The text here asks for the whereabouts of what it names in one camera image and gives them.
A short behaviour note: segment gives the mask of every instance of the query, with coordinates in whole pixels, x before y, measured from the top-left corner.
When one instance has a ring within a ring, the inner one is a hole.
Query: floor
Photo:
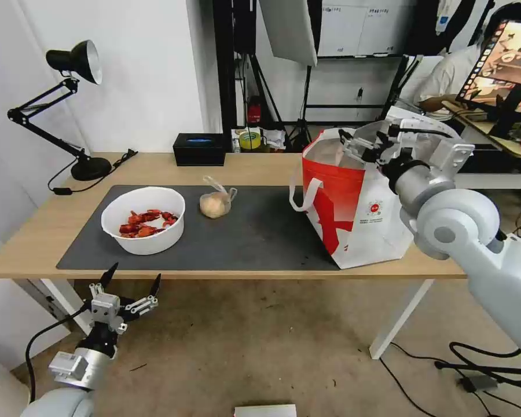
[[[503,229],[513,230],[521,197],[489,195],[500,208]],[[86,284],[78,282],[83,295]],[[148,284],[113,281],[109,292],[138,297]],[[164,281],[160,306],[130,323],[121,337],[119,356],[96,392],[96,416],[229,417],[237,405],[283,403],[296,404],[303,417],[422,415],[367,353],[408,285]],[[80,337],[75,332],[34,359],[39,396],[56,386],[46,370],[49,361],[58,350],[72,352]],[[515,348],[475,303],[464,280],[435,283],[396,338],[411,353],[453,361],[447,349],[452,340],[497,352]],[[431,362],[410,359],[394,347],[383,359],[428,412],[486,416],[473,395],[456,387],[453,371],[438,371]],[[503,363],[521,365],[521,357]],[[16,374],[27,381],[23,367]],[[495,394],[521,405],[519,389],[500,386]],[[483,400],[493,414],[521,416],[510,405],[487,396]]]

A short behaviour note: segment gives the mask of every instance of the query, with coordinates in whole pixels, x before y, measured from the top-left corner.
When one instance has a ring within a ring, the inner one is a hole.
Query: black tissue box
[[[221,133],[180,133],[174,142],[178,166],[223,166],[226,158]]]

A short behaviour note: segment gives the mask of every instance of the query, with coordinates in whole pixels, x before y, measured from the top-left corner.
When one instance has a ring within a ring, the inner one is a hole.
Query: crayfish
[[[145,225],[145,222],[157,220],[162,216],[164,223],[162,229],[154,226]],[[131,216],[127,219],[127,224],[120,226],[121,237],[147,237],[163,232],[166,226],[171,226],[177,221],[178,217],[168,211],[147,210],[146,213],[137,214],[131,211]]]

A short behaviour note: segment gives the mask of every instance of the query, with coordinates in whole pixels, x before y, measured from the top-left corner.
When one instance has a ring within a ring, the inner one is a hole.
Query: bag handle
[[[220,184],[218,181],[216,181],[214,178],[212,178],[209,175],[205,175],[203,177],[203,181],[206,182],[211,187],[215,188],[217,191],[223,192],[224,194],[228,195],[228,198],[230,202],[236,197],[237,195],[237,188],[231,187],[230,192],[227,192],[226,189],[223,187],[222,184]]]
[[[314,198],[317,195],[318,187],[323,187],[323,183],[321,180],[316,178],[312,178],[309,186],[307,187],[307,192],[305,193],[305,198],[303,199],[303,204],[298,206],[294,201],[293,196],[295,195],[295,174],[291,176],[289,181],[289,203],[291,207],[295,211],[307,211],[313,206]]]

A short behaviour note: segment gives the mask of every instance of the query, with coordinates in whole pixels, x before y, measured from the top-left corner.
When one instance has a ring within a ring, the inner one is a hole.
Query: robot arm
[[[467,273],[471,294],[521,348],[521,239],[500,231],[486,196],[455,187],[453,176],[474,146],[443,123],[409,115],[416,118],[341,131],[344,154],[376,163],[399,196],[415,244],[430,257],[451,257]]]
[[[127,323],[138,319],[158,306],[156,295],[160,274],[149,295],[137,301],[105,292],[118,264],[102,274],[98,284],[89,285],[93,299],[89,308],[93,329],[81,340],[73,353],[58,352],[49,364],[54,380],[71,387],[46,393],[29,404],[21,417],[90,417],[93,400],[90,392],[102,381],[118,352],[118,335],[127,330]]]

